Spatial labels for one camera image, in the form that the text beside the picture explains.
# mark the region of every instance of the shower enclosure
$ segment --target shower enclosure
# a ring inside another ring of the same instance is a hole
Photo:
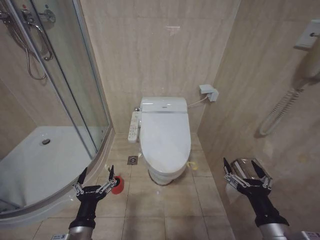
[[[79,0],[0,0],[0,20],[1,226],[70,191],[112,125]]]

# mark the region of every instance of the tiled floor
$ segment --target tiled floor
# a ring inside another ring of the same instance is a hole
[[[191,136],[190,167],[167,186],[151,181],[143,156],[138,165],[127,165],[138,156],[138,143],[126,134],[115,136],[108,165],[124,178],[119,195],[108,194],[96,209],[93,240],[234,240],[215,181],[196,134]],[[103,170],[97,184],[106,180]],[[0,230],[0,240],[50,240],[67,233],[79,203],[72,202],[59,214],[31,226]]]

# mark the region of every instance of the toilet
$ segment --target toilet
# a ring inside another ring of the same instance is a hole
[[[140,104],[140,146],[149,175],[167,185],[185,170],[191,137],[188,106],[183,97],[143,97]]]

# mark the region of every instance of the white cable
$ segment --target white cable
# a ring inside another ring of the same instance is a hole
[[[190,108],[191,106],[193,106],[193,105],[195,105],[195,104],[201,103],[202,101],[206,100],[207,98],[208,98],[208,95],[207,95],[205,98],[202,98],[202,99],[199,100],[199,101],[196,101],[196,102],[194,102],[194,103],[189,104],[189,105],[188,105],[188,108]]]

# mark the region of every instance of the toilet tank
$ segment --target toilet tank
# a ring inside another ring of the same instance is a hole
[[[140,111],[147,112],[181,112],[187,113],[187,102],[183,97],[146,96],[140,104]]]

